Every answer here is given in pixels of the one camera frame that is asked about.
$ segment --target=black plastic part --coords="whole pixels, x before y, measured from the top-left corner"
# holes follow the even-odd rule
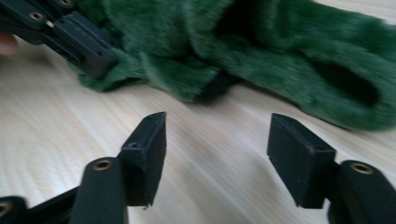
[[[120,161],[92,161],[85,168],[69,223],[127,223],[124,198]]]
[[[160,184],[166,154],[166,113],[145,117],[121,148],[126,201],[148,206]]]
[[[396,190],[374,166],[343,161],[337,182],[352,223],[396,223]]]
[[[21,197],[0,198],[0,223],[20,224],[28,214],[26,202]]]
[[[72,0],[0,0],[0,32],[46,44],[88,75],[104,77],[117,64],[111,37],[74,10]]]
[[[109,43],[100,35],[93,35],[90,22],[76,11],[54,23],[53,33],[84,55],[79,67],[93,77],[103,77],[116,63]]]
[[[267,155],[297,206],[322,208],[335,154],[297,120],[272,115]]]
[[[29,210],[29,217],[23,223],[26,224],[65,224],[69,222],[70,214],[78,188],[60,194],[44,203]]]
[[[47,16],[25,1],[0,0],[0,7],[31,29],[40,30],[46,25]]]

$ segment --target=green fuzzy fabric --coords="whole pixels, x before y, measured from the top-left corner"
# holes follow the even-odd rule
[[[309,0],[79,0],[120,42],[97,91],[148,83],[185,102],[238,80],[350,130],[396,125],[396,27]]]

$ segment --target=wooden floor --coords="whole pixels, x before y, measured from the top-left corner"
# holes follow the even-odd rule
[[[320,0],[396,23],[395,0]],[[353,133],[310,117],[266,91],[236,85],[210,105],[183,104],[142,85],[109,93],[81,87],[64,59],[22,44],[0,58],[0,197],[30,206],[79,185],[84,166],[116,156],[139,121],[167,112],[168,151],[149,210],[130,223],[327,223],[326,211],[295,207],[265,154],[272,113],[291,116],[396,186],[396,130]]]

